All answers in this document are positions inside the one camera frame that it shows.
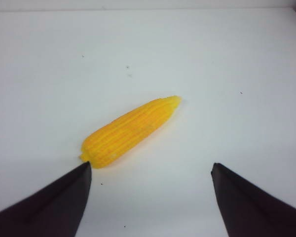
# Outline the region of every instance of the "white table surface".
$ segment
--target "white table surface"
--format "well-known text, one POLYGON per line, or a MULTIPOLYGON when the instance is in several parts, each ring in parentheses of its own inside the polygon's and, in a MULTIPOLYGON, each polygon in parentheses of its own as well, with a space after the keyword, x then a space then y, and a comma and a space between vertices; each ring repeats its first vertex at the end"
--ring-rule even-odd
POLYGON ((296 207, 296 14, 270 8, 0 13, 0 210, 173 94, 166 125, 92 170, 77 237, 226 237, 214 162, 296 207))

